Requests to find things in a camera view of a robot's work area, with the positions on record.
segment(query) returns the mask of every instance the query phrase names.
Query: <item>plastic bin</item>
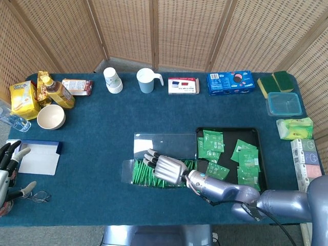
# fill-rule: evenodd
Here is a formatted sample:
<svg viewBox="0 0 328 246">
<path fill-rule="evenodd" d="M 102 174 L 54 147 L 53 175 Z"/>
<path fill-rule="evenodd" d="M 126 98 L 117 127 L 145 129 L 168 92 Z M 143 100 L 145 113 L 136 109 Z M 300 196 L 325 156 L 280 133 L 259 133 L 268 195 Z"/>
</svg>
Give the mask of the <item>plastic bin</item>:
<svg viewBox="0 0 328 246">
<path fill-rule="evenodd" d="M 302 108 L 298 95 L 293 92 L 270 92 L 268 113 L 273 116 L 301 115 Z"/>
</svg>

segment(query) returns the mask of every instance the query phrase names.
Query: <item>white bowl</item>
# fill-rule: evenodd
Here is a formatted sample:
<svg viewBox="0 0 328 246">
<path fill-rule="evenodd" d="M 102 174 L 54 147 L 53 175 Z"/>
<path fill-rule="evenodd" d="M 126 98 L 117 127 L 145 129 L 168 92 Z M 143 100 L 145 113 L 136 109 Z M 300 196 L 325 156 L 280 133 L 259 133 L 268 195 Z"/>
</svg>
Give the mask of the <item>white bowl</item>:
<svg viewBox="0 0 328 246">
<path fill-rule="evenodd" d="M 65 113 L 61 106 L 51 104 L 40 110 L 37 115 L 37 123 L 47 130 L 56 130 L 65 122 Z"/>
</svg>

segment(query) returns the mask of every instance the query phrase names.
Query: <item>black tray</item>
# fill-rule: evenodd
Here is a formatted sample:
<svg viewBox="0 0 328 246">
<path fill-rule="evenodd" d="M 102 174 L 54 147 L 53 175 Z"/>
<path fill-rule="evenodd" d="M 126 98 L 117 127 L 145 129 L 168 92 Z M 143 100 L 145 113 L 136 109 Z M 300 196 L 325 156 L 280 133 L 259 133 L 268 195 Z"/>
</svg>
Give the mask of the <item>black tray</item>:
<svg viewBox="0 0 328 246">
<path fill-rule="evenodd" d="M 218 163 L 221 166 L 230 169 L 230 172 L 225 179 L 225 181 L 229 183 L 238 184 L 238 178 L 237 178 L 238 163 L 230 159 L 235 150 L 237 140 L 240 139 L 251 145 L 256 146 L 258 149 L 258 163 L 261 171 L 258 175 L 258 182 L 261 192 L 267 190 L 268 186 L 267 186 L 267 179 L 265 177 L 265 168 L 264 168 L 260 138 L 255 128 L 198 127 L 196 129 L 196 136 L 203 137 L 203 130 L 223 133 L 224 152 L 221 153 Z"/>
</svg>

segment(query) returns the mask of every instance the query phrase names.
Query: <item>white cup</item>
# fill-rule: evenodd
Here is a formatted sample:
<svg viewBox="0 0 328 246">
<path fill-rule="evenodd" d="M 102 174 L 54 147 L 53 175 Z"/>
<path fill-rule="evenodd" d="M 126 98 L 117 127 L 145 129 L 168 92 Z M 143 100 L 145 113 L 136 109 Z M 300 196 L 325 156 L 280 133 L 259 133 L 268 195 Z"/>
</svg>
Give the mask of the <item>white cup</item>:
<svg viewBox="0 0 328 246">
<path fill-rule="evenodd" d="M 140 89 L 143 93 L 150 93 L 154 90 L 154 79 L 159 78 L 160 83 L 164 86 L 162 75 L 154 73 L 149 68 L 142 68 L 137 72 L 137 79 Z"/>
<path fill-rule="evenodd" d="M 104 77 L 110 93 L 116 94 L 121 92 L 123 89 L 122 80 L 118 77 L 114 68 L 106 68 L 104 70 Z"/>
</svg>

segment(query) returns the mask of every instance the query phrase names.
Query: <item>blue felt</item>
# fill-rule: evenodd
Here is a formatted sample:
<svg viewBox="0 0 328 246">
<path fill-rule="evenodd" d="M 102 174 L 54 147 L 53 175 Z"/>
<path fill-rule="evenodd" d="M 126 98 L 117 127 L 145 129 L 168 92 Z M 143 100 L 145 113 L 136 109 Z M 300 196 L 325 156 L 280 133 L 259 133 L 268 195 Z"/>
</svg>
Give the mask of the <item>blue felt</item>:
<svg viewBox="0 0 328 246">
<path fill-rule="evenodd" d="M 231 204 L 214 208 L 187 188 L 162 190 L 122 183 L 121 163 L 133 158 L 135 132 L 193 132 L 206 126 L 256 127 L 268 188 L 297 189 L 290 141 L 279 139 L 279 117 L 268 116 L 258 86 L 249 94 L 209 96 L 204 73 L 162 75 L 165 86 L 156 81 L 154 91 L 143 94 L 134 73 L 119 74 L 124 88 L 119 94 L 110 94 L 102 74 L 53 74 L 59 81 L 93 80 L 92 95 L 75 97 L 75 107 L 65 110 L 66 122 L 58 130 L 43 130 L 32 120 L 27 133 L 10 132 L 11 139 L 62 141 L 63 149 L 55 176 L 18 174 L 17 187 L 36 180 L 35 191 L 51 193 L 51 202 L 17 199 L 10 214 L 0 219 L 0 226 L 244 223 L 230 213 Z M 254 73 L 254 81 L 265 75 Z M 198 77 L 200 94 L 168 95 L 168 77 Z M 36 75 L 30 78 L 36 81 Z M 295 79 L 293 83 L 300 96 Z M 303 102 L 301 105 L 303 115 L 295 118 L 306 117 Z"/>
</svg>

